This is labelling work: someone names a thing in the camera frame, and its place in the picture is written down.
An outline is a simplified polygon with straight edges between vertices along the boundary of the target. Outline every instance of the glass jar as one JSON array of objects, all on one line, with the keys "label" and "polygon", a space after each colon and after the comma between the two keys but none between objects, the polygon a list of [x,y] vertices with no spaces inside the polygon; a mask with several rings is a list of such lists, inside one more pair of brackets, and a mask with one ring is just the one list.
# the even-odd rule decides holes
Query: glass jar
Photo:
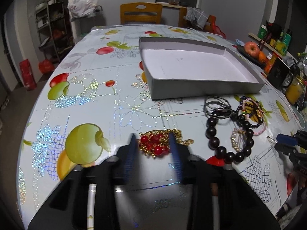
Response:
[{"label": "glass jar", "polygon": [[286,98],[291,105],[294,105],[305,89],[305,85],[301,77],[293,77],[291,85],[285,92]]}]

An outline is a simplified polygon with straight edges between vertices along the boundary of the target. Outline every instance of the red object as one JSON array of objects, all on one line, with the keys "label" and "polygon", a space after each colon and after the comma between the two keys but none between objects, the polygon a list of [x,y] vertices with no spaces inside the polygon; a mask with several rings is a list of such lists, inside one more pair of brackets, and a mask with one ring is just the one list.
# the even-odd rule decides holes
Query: red object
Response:
[{"label": "red object", "polygon": [[140,68],[144,71],[143,62],[140,61]]},{"label": "red object", "polygon": [[149,150],[151,150],[151,148],[153,147],[153,145],[154,145],[154,144],[152,144],[152,143],[148,143],[148,144],[146,145],[146,148],[149,149]]},{"label": "red object", "polygon": [[150,141],[155,143],[155,144],[158,144],[159,143],[159,140],[160,140],[160,137],[158,135],[153,135],[151,138],[150,138]]},{"label": "red object", "polygon": [[141,142],[144,144],[148,142],[148,137],[147,136],[141,136]]},{"label": "red object", "polygon": [[224,166],[225,162],[223,159],[217,159],[216,156],[212,156],[206,161],[207,164],[211,164],[214,166]]},{"label": "red object", "polygon": [[255,42],[246,42],[244,45],[244,50],[250,56],[254,57],[255,59],[258,59],[260,50]]},{"label": "red object", "polygon": [[102,47],[97,50],[97,54],[107,54],[112,53],[114,51],[113,47]]},{"label": "red object", "polygon": [[49,86],[50,87],[54,87],[56,84],[63,82],[63,81],[67,81],[67,78],[69,76],[69,73],[61,73],[59,75],[56,75],[56,77],[54,77],[51,81]]},{"label": "red object", "polygon": [[26,59],[20,62],[19,67],[20,67],[24,87],[27,90],[35,89],[37,85],[36,85],[36,82],[32,74],[32,69],[31,69],[29,60]]},{"label": "red object", "polygon": [[42,62],[39,62],[38,68],[42,74],[44,73],[50,73],[54,71],[54,66],[52,62],[48,59],[43,60]]},{"label": "red object", "polygon": [[146,31],[144,32],[145,34],[156,34],[157,32],[154,32],[154,31]]},{"label": "red object", "polygon": [[155,147],[154,151],[153,151],[153,153],[154,153],[156,156],[161,155],[162,152],[163,152],[163,150],[162,150],[162,147],[161,147],[160,145],[157,145],[157,146]]},{"label": "red object", "polygon": [[114,80],[109,80],[109,81],[106,82],[106,86],[107,86],[107,87],[114,86],[114,84],[115,84],[115,81],[114,81]]},{"label": "red object", "polygon": [[288,174],[287,177],[287,192],[288,192],[288,196],[291,194],[293,188],[295,187],[297,183],[297,180],[295,179],[295,176],[292,175],[291,173]]}]

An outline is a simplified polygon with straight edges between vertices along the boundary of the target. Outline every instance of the wooden shelf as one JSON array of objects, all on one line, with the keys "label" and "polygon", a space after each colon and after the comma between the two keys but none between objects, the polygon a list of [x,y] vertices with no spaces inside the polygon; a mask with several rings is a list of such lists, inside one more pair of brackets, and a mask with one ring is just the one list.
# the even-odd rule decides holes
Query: wooden shelf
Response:
[{"label": "wooden shelf", "polygon": [[[257,40],[257,41],[259,41],[259,42],[261,41],[261,39],[260,39],[259,37],[257,37],[257,36],[256,36],[255,34],[253,34],[253,33],[249,33],[248,36],[254,38],[255,40]],[[276,53],[280,58],[282,58],[282,55],[281,55],[279,52],[277,52],[274,48],[272,48],[268,43],[264,43],[264,46],[265,46],[267,49],[269,49],[270,51]]]}]

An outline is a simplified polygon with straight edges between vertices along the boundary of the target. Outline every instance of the printed apple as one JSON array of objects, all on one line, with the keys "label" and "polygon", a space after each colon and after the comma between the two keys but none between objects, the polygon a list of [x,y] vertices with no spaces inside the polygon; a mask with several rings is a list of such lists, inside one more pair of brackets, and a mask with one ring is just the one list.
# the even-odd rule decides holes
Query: printed apple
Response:
[{"label": "printed apple", "polygon": [[67,95],[68,88],[69,88],[69,82],[67,81],[60,82],[50,89],[47,97],[50,100],[56,100],[59,97],[61,97],[63,94]]},{"label": "printed apple", "polygon": [[146,31],[144,32],[145,34],[156,34],[157,32],[154,32],[154,31]]},{"label": "printed apple", "polygon": [[103,149],[110,152],[110,143],[103,137],[102,130],[93,123],[84,123],[73,128],[65,142],[66,154],[76,164],[84,165],[96,161]]},{"label": "printed apple", "polygon": [[143,67],[143,62],[142,61],[140,61],[140,68],[144,71],[144,67]]},{"label": "printed apple", "polygon": [[114,51],[113,47],[102,47],[97,50],[97,54],[108,54]]},{"label": "printed apple", "polygon": [[291,194],[293,188],[295,187],[297,183],[297,180],[295,179],[295,176],[292,175],[291,173],[288,174],[287,177],[287,194],[288,196]]},{"label": "printed apple", "polygon": [[255,42],[252,41],[246,42],[244,45],[244,50],[250,56],[254,57],[255,59],[258,59],[260,50]]},{"label": "printed apple", "polygon": [[56,77],[54,77],[51,81],[49,86],[50,87],[54,87],[56,84],[63,82],[63,81],[67,81],[67,78],[69,76],[69,73],[61,73],[59,75],[56,75]]},{"label": "printed apple", "polygon": [[73,163],[67,156],[66,151],[63,150],[59,155],[58,161],[56,163],[56,171],[58,173],[59,179],[64,180],[65,176],[72,170],[76,164]]}]

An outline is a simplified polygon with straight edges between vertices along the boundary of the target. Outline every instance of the plastic bag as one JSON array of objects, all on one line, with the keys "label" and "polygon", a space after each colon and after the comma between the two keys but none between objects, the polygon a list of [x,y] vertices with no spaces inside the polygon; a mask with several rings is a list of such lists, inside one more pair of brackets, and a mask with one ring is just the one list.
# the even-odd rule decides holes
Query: plastic bag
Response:
[{"label": "plastic bag", "polygon": [[68,3],[67,8],[73,17],[85,17],[94,12],[97,1],[98,0],[73,0],[72,3]]},{"label": "plastic bag", "polygon": [[42,62],[39,62],[38,68],[42,74],[54,71],[54,65],[48,59],[45,59]]}]

